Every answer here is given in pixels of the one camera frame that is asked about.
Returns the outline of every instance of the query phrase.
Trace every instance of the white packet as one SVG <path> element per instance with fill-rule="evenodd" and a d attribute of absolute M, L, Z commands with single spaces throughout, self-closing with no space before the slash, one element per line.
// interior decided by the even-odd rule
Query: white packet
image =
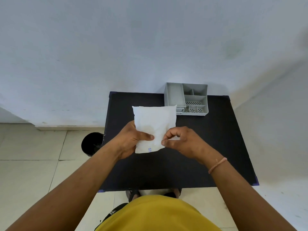
<path fill-rule="evenodd" d="M 158 151 L 164 148 L 161 141 L 167 130 L 175 127 L 176 106 L 134 107 L 135 126 L 138 131 L 154 135 L 152 141 L 141 140 L 136 144 L 136 153 Z"/>

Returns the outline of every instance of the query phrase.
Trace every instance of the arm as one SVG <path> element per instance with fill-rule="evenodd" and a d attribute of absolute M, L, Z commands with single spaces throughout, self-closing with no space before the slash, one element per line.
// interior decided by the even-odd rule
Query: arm
<path fill-rule="evenodd" d="M 169 140 L 173 136 L 180 140 Z M 162 145 L 196 159 L 208 169 L 223 158 L 187 127 L 169 129 Z M 228 161 L 218 165 L 211 175 L 239 230 L 295 230 Z"/>
<path fill-rule="evenodd" d="M 26 211 L 7 231 L 75 230 L 95 194 L 119 159 L 130 156 L 139 140 L 154 136 L 136 130 L 134 121 L 55 189 Z"/>

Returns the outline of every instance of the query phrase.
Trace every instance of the baseboard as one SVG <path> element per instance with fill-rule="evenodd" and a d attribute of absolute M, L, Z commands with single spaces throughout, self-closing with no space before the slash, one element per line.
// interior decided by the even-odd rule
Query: baseboard
<path fill-rule="evenodd" d="M 103 133 L 105 127 L 83 126 L 35 126 L 40 131 L 93 131 Z"/>

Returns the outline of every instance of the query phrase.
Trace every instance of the yellow t-shirt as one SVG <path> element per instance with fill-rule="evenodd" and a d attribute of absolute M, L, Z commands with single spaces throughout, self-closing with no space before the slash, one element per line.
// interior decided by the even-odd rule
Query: yellow t-shirt
<path fill-rule="evenodd" d="M 220 229 L 193 206 L 175 198 L 147 195 L 134 199 L 102 222 L 105 230 L 209 230 Z"/>

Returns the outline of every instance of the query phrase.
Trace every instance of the plastic storage organizer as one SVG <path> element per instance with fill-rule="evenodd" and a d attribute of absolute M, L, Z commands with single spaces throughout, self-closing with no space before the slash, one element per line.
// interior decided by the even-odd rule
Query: plastic storage organizer
<path fill-rule="evenodd" d="M 177 115 L 205 116 L 209 113 L 207 84 L 166 83 L 165 106 L 175 106 Z"/>

